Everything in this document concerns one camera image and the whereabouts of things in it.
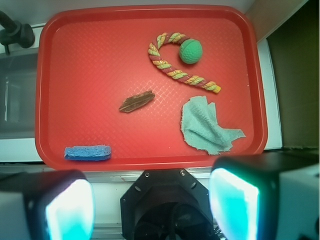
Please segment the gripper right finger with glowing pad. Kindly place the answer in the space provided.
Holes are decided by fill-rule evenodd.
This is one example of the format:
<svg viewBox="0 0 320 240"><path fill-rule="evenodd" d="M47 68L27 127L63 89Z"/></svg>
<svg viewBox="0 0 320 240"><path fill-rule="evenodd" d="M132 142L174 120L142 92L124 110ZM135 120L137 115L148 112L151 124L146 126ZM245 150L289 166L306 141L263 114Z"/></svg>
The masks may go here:
<svg viewBox="0 0 320 240"><path fill-rule="evenodd" d="M210 209L228 240L317 240L320 159L304 151L222 156L213 164Z"/></svg>

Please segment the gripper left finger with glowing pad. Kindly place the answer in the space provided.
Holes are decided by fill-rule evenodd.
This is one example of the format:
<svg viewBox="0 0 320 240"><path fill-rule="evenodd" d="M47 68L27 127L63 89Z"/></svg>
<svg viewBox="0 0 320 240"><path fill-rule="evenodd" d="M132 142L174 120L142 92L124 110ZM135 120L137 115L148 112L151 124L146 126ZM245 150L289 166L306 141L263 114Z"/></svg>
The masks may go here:
<svg viewBox="0 0 320 240"><path fill-rule="evenodd" d="M89 240L93 187L79 170L0 174L2 240Z"/></svg>

